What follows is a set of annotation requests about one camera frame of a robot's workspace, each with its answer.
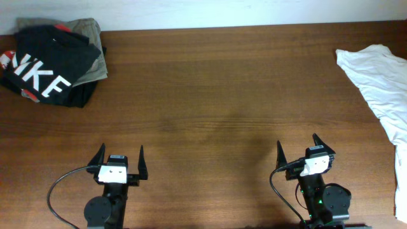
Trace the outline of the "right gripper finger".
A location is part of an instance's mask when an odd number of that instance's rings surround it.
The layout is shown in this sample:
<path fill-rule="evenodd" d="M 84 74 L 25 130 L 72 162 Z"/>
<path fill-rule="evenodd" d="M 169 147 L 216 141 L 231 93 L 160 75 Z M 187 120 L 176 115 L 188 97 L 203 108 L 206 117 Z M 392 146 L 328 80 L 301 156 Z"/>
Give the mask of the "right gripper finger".
<path fill-rule="evenodd" d="M 329 155 L 336 154 L 335 151 L 333 149 L 331 149 L 325 142 L 323 142 L 322 139 L 316 133 L 314 133 L 312 135 L 312 138 L 313 138 L 314 144 L 316 146 L 322 146 Z"/>
<path fill-rule="evenodd" d="M 277 162 L 276 162 L 276 171 L 285 170 L 287 167 L 287 160 L 282 148 L 280 141 L 277 141 Z"/>

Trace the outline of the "white t-shirt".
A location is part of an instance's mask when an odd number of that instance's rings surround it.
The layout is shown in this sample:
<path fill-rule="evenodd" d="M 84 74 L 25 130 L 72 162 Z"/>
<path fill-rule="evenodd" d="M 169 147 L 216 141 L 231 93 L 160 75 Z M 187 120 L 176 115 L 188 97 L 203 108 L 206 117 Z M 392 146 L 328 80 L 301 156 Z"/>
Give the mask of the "white t-shirt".
<path fill-rule="evenodd" d="M 395 217 L 406 222 L 406 60 L 384 45 L 336 50 L 336 63 L 359 89 L 395 146 Z"/>

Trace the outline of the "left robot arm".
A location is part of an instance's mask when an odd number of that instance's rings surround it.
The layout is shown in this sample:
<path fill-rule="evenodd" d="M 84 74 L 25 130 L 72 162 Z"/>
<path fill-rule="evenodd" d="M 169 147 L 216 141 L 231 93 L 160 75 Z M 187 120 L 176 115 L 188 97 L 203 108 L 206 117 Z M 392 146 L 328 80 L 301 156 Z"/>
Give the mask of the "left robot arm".
<path fill-rule="evenodd" d="M 89 161 L 86 171 L 94 181 L 104 187 L 103 194 L 89 200 L 84 209 L 84 217 L 89 229 L 122 229 L 128 199 L 128 189 L 139 186 L 148 179 L 148 169 L 144 159 L 144 148 L 139 151 L 138 173 L 128 173 L 128 157 L 109 155 L 104 161 L 106 145 L 102 144 Z"/>

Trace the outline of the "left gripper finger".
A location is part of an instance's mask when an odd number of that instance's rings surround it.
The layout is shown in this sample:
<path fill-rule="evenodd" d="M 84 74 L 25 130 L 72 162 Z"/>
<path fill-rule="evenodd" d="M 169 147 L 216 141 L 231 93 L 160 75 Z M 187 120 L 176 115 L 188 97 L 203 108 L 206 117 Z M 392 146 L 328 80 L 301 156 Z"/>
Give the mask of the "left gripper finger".
<path fill-rule="evenodd" d="M 98 152 L 93 156 L 93 158 L 88 163 L 88 168 L 86 171 L 90 174 L 96 174 L 99 172 L 100 167 L 104 165 L 104 153 L 106 150 L 106 145 L 102 143 Z"/>
<path fill-rule="evenodd" d="M 144 147 L 141 145 L 138 161 L 139 180 L 148 180 L 148 169 L 144 158 Z"/>

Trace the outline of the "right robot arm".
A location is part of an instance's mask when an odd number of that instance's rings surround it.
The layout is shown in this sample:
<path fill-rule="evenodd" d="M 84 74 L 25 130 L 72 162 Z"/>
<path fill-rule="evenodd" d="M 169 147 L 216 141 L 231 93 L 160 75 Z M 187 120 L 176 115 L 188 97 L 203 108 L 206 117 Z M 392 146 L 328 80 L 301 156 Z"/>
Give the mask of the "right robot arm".
<path fill-rule="evenodd" d="M 272 190 L 299 217 L 299 227 L 306 229 L 330 228 L 368 228 L 368 225 L 347 225 L 350 218 L 349 207 L 352 199 L 350 190 L 337 183 L 325 183 L 322 175 L 333 165 L 336 152 L 317 134 L 312 135 L 314 145 L 305 150 L 305 156 L 288 162 L 281 143 L 277 142 L 277 162 L 270 174 Z M 286 174 L 286 180 L 298 182 L 296 191 L 300 191 L 309 215 L 305 220 L 301 214 L 277 191 L 273 176 L 278 172 Z"/>

